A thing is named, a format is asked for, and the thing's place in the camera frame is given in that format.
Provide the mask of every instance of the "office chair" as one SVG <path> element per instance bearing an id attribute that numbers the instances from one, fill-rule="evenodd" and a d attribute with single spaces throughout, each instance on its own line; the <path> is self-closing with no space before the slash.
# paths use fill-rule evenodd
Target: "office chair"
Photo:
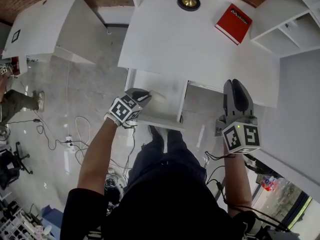
<path id="1" fill-rule="evenodd" d="M 12 182 L 19 179 L 20 170 L 33 174 L 32 170 L 28 170 L 23 164 L 25 158 L 29 158 L 27 154 L 23 156 L 20 142 L 15 143 L 16 151 L 12 154 L 12 149 L 3 149 L 0 151 L 0 187 L 5 190 Z"/>

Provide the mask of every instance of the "black shirt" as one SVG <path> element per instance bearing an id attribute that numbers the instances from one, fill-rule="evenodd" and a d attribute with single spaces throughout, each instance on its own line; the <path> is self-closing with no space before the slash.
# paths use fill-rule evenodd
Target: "black shirt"
<path id="1" fill-rule="evenodd" d="M 205 183 L 174 165 L 160 166 L 141 176 L 109 216 L 106 216 L 107 205 L 107 196 L 88 189 L 71 190 L 60 239 L 243 237 L 240 225 L 219 208 Z"/>

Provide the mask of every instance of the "gray floor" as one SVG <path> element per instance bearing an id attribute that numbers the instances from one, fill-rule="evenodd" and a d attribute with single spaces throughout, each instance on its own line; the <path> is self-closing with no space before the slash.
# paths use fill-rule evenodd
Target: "gray floor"
<path id="1" fill-rule="evenodd" d="M 45 92 L 45 111 L 39 115 L 49 128 L 45 128 L 45 131 L 50 139 L 51 148 L 55 146 L 55 139 L 66 140 L 68 127 L 73 140 L 79 139 L 75 125 L 77 116 L 89 120 L 91 140 L 98 132 L 105 113 L 114 98 L 123 93 L 125 87 L 127 70 L 117 67 L 125 33 L 125 28 L 112 30 L 112 45 L 108 48 L 108 54 L 97 65 L 70 63 L 53 56 L 49 64 L 30 63 L 28 72 L 12 83 L 12 89 L 24 93 L 24 88 L 27 88 L 29 95 L 33 90 Z M 70 68 L 67 89 L 68 67 Z M 206 150 L 212 152 L 215 147 L 214 125 L 216 118 L 223 113 L 222 104 L 221 93 L 194 86 L 189 86 L 187 89 L 183 107 L 185 126 L 183 138 L 202 165 L 205 163 L 204 152 Z M 37 116 L 33 111 L 22 110 L 11 121 L 34 118 Z M 77 125 L 82 140 L 86 142 L 89 137 L 87 122 L 78 119 Z M 54 151 L 49 150 L 45 136 L 37 133 L 36 126 L 37 124 L 33 122 L 10 125 L 10 143 L 20 141 L 23 150 L 30 154 L 31 157 L 25 160 L 25 163 L 32 168 L 33 175 L 22 171 L 20 178 L 7 191 L 12 191 L 26 209 L 34 203 L 38 210 L 51 205 L 52 208 L 63 211 L 68 192 L 77 185 L 80 165 L 75 155 L 68 153 L 66 147 L 61 144 L 57 144 Z M 130 129 L 117 130 L 111 157 L 121 166 L 126 163 L 133 147 L 132 133 Z M 151 140 L 146 125 L 138 125 L 135 140 L 130 166 L 141 145 Z M 80 152 L 77 153 L 77 158 L 81 160 Z M 211 161 L 207 166 L 208 173 L 222 164 L 222 160 Z M 214 178 L 217 180 L 222 180 L 223 177 L 223 168 L 214 173 Z M 215 184 L 212 184 L 210 189 L 214 194 L 217 191 Z"/>

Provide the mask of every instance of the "black round base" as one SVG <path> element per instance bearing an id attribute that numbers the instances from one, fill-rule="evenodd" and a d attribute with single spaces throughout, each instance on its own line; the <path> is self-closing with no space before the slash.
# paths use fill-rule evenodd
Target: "black round base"
<path id="1" fill-rule="evenodd" d="M 181 9 L 184 9 L 185 11 L 188 11 L 188 12 L 194 12 L 196 10 L 199 9 L 200 7 L 200 0 L 196 0 L 196 5 L 193 6 L 193 7 L 190 7 L 190 6 L 186 6 L 182 0 L 177 0 L 177 3 L 178 3 L 178 6 L 181 8 Z"/>

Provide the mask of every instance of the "open drawer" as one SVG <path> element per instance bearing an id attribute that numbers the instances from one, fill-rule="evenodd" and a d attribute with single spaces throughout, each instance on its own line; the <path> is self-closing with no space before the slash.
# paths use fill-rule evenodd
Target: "open drawer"
<path id="1" fill-rule="evenodd" d="M 183 131 L 183 125 L 179 122 L 184 105 L 188 81 L 172 78 L 153 72 L 129 69 L 125 88 L 141 88 L 146 91 L 159 93 L 140 112 L 138 122 L 152 126 Z"/>

